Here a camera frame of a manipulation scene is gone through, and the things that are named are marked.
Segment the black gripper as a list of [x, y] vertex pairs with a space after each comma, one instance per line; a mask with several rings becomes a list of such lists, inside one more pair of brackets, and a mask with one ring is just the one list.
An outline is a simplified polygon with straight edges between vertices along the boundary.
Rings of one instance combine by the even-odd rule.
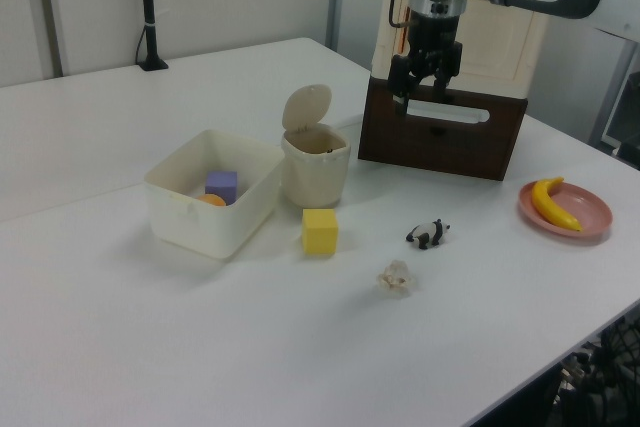
[[395, 113], [407, 114], [411, 93], [427, 77], [434, 78], [433, 99], [443, 102], [452, 77], [459, 74], [462, 44], [456, 41], [460, 17], [427, 17], [411, 12], [408, 26], [409, 52], [394, 55], [390, 85]]

